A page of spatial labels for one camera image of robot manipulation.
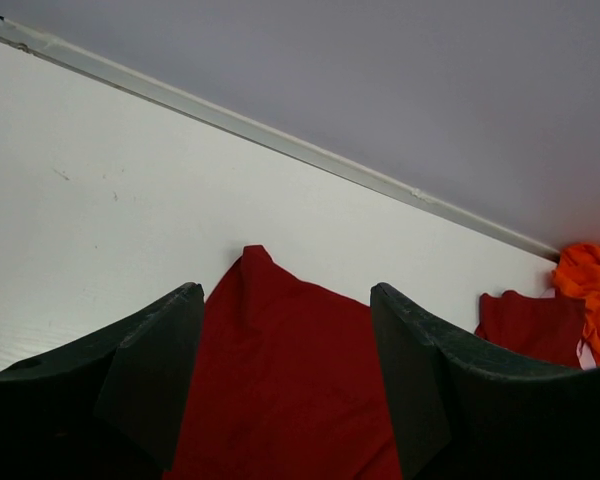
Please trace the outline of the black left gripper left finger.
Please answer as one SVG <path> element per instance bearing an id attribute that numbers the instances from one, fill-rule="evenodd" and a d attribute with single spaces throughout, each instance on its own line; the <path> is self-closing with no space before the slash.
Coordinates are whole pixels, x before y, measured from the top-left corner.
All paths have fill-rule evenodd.
<path id="1" fill-rule="evenodd" d="M 159 479 L 173 466 L 204 317 L 186 283 L 0 371 L 0 479 Z"/>

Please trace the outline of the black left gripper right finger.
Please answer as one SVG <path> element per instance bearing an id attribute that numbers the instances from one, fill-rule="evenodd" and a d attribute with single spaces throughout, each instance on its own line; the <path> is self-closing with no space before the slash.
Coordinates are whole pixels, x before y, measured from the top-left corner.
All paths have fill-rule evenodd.
<path id="1" fill-rule="evenodd" d="M 491 344 L 373 287 L 372 325 L 406 479 L 600 479 L 600 367 Z"/>

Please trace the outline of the dark red t shirt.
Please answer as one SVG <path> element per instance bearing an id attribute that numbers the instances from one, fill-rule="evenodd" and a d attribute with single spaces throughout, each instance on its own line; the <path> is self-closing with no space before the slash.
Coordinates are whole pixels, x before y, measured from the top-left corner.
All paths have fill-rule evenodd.
<path id="1" fill-rule="evenodd" d="M 406 479 L 371 305 L 249 246 L 205 306 L 172 479 Z"/>

